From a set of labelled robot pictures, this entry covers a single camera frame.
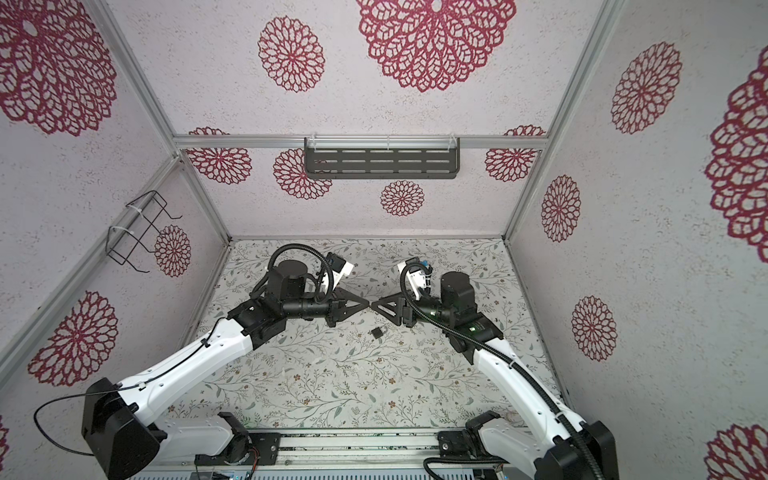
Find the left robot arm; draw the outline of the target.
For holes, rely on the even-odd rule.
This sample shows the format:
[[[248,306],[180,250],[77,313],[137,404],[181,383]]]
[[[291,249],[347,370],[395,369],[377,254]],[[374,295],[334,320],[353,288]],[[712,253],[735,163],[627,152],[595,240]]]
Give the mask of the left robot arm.
[[[329,327],[366,309],[368,301],[340,287],[353,263],[328,256],[321,298],[307,291],[307,266],[285,260],[262,286],[199,339],[154,366],[113,383],[103,378],[85,397],[82,436],[109,479],[128,479],[152,464],[201,460],[237,465],[252,459],[249,430],[230,412],[202,419],[167,420],[191,388],[283,333],[292,319],[322,318]]]

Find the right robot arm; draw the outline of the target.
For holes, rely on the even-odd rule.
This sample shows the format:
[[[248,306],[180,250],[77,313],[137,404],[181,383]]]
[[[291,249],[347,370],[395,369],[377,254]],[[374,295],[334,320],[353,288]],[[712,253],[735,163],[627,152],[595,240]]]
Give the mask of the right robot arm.
[[[436,327],[452,348],[509,401],[527,426],[522,431],[489,411],[466,423],[461,439],[443,446],[442,464],[496,462],[515,479],[617,479],[616,441],[600,421],[586,422],[553,394],[520,360],[502,331],[477,305],[468,275],[442,275],[437,296],[422,263],[406,264],[399,292],[372,303],[396,326]]]

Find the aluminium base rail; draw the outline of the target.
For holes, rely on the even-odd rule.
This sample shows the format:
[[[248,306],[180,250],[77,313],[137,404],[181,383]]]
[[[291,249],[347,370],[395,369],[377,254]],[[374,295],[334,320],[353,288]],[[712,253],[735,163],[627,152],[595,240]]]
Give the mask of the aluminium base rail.
[[[202,478],[203,468],[210,473],[225,474],[234,471],[239,477],[253,476],[266,467],[303,469],[317,467],[341,470],[350,464],[371,464],[381,467],[406,468],[416,461],[426,466],[435,463],[450,465],[507,465],[528,479],[591,479],[592,465],[597,464],[604,479],[618,478],[615,440],[600,422],[578,426],[575,434],[556,434],[550,439],[538,440],[525,429],[513,427],[505,419],[485,413],[471,421],[462,430],[477,433],[482,445],[494,456],[489,461],[455,460],[439,455],[437,433],[444,430],[423,429],[414,432],[384,431],[349,432],[266,432],[280,433],[277,461],[272,466],[196,466],[198,454],[217,455],[203,447],[190,447],[179,443],[161,451],[147,465],[137,467],[135,475],[155,471],[187,470],[195,478]]]

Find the dark metal wall shelf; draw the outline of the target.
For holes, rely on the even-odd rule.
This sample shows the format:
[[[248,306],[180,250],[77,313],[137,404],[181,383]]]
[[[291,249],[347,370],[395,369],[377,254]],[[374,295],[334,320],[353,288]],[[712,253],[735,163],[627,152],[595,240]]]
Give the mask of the dark metal wall shelf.
[[[455,137],[435,141],[304,140],[304,168],[313,180],[445,180],[461,166]]]

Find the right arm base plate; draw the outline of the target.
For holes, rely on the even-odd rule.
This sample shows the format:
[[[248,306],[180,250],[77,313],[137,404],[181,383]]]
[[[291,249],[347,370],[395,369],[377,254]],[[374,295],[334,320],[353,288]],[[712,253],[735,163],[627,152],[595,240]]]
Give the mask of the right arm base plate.
[[[484,461],[494,458],[482,445],[479,435],[470,430],[439,431],[437,441],[441,458]]]

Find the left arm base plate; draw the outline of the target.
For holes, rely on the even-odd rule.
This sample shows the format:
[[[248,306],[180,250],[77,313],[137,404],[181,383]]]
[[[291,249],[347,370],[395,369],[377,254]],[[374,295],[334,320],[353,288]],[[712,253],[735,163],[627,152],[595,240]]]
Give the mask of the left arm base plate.
[[[277,461],[282,435],[280,433],[236,434],[217,455],[198,454],[196,466],[272,466]]]

